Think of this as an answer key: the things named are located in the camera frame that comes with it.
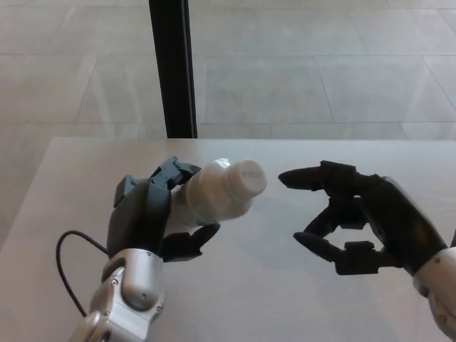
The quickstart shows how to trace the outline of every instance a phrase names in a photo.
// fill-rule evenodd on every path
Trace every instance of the white table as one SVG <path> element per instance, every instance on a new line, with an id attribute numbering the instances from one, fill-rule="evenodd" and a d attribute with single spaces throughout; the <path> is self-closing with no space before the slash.
<path id="1" fill-rule="evenodd" d="M 337 276 L 291 235 L 323 208 L 324 193 L 288 190 L 285 170 L 333 160 L 390 175 L 429 214 L 446 241 L 456 227 L 456 144 L 287 140 L 120 141 L 59 138 L 52 143 L 0 253 L 0 341 L 61 342 L 81 320 L 54 261 L 57 238 L 82 230 L 105 241 L 115 186 L 147 177 L 171 155 L 197 165 L 252 157 L 268 187 L 252 210 L 222 230 L 202 257 L 166 264 L 165 310 L 150 341 L 446 341 L 425 299 L 399 269 Z M 372 239 L 338 230 L 331 241 Z M 105 257 L 85 241 L 63 245 L 63 266 L 87 306 Z"/>

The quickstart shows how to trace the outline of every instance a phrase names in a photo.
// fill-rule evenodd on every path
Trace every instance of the robotic hand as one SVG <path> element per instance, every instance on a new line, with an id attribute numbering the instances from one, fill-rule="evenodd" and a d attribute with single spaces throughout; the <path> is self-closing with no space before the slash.
<path id="1" fill-rule="evenodd" d="M 350 165 L 321 162 L 319 167 L 279 175 L 288 188 L 324 190 L 328 207 L 294 238 L 311 252 L 334 262 L 340 275 L 377 274 L 380 267 L 403 267 L 415 288 L 428 298 L 439 329 L 456 341 L 456 248 L 448 248 L 417 205 L 392 179 L 365 176 Z M 362 229 L 369 223 L 383 243 L 346 242 L 345 249 L 324 237 L 340 226 Z"/>
<path id="2" fill-rule="evenodd" d="M 220 228 L 211 224 L 193 235 L 165 237 L 171 190 L 199 171 L 172 157 L 148 179 L 127 175 L 118 184 L 108 230 L 110 260 L 90 302 L 90 314 L 70 342 L 145 341 L 162 311 L 162 263 L 200 256 L 201 247 Z"/>

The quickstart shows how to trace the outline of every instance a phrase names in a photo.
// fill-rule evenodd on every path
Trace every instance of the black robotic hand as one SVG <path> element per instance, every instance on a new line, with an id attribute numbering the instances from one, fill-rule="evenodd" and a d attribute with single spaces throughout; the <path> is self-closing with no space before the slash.
<path id="1" fill-rule="evenodd" d="M 376 274 L 384 266 L 403 267 L 414 275 L 433 255 L 447 248 L 432 222 L 392 179 L 365 176 L 354 166 L 321 162 L 319 167 L 279 175 L 288 188 L 324 190 L 328 207 L 294 238 L 321 258 L 334 262 L 340 275 Z M 340 226 L 362 229 L 369 223 L 384 248 L 372 242 L 346 242 L 345 249 L 324 237 Z"/>
<path id="2" fill-rule="evenodd" d="M 115 191 L 108 230 L 109 255 L 135 248 L 154 253 L 164 262 L 200 256 L 201 247 L 217 233 L 219 224 L 202 227 L 193 235 L 185 232 L 164 237 L 171 212 L 171 190 L 188 182 L 200 170 L 171 157 L 148 179 L 126 175 Z"/>

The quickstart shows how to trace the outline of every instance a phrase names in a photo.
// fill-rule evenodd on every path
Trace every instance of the bottle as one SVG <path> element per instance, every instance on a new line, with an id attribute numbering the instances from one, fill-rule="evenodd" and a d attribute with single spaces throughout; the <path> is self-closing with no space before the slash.
<path id="1" fill-rule="evenodd" d="M 265 188 L 266 175 L 257 162 L 215 160 L 173 193 L 165 234 L 240 217 Z"/>

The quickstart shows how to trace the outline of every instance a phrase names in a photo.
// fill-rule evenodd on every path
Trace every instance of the wire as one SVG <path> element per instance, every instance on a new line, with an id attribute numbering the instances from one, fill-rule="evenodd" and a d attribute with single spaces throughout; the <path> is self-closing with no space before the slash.
<path id="1" fill-rule="evenodd" d="M 103 247 L 101 244 L 99 244 L 97 241 L 89 237 L 87 234 L 84 234 L 82 232 L 79 232 L 77 230 L 68 230 L 66 233 L 63 233 L 62 236 L 58 239 L 57 245 L 56 245 L 56 263 L 57 263 L 57 270 L 58 274 L 60 275 L 63 285 L 65 286 L 66 291 L 70 295 L 71 299 L 73 299 L 74 304 L 78 308 L 79 312 L 83 317 L 87 316 L 87 313 L 84 311 L 84 308 L 82 307 L 80 301 L 78 300 L 78 297 L 74 294 L 73 290 L 71 289 L 70 284 L 68 283 L 68 280 L 66 280 L 65 273 L 63 273 L 63 268 L 62 268 L 62 261 L 61 261 L 61 247 L 63 240 L 69 236 L 69 235 L 77 235 L 78 237 L 82 237 L 85 239 L 87 242 L 91 243 L 93 246 L 101 250 L 104 254 L 107 254 L 109 256 L 108 250 Z"/>

